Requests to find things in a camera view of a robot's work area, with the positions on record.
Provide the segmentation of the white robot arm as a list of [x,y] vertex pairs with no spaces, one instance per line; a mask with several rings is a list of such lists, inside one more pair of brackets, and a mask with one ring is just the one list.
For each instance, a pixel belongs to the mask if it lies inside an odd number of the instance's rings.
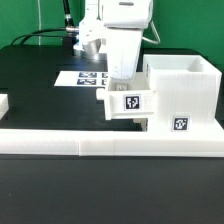
[[86,0],[74,52],[89,59],[107,59],[114,82],[134,79],[141,42],[159,44],[153,23],[153,0]]

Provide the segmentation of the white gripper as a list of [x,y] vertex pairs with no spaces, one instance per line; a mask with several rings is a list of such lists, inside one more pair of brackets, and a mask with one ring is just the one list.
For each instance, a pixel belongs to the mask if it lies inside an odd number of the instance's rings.
[[107,66],[113,81],[132,81],[139,59],[141,29],[106,29]]

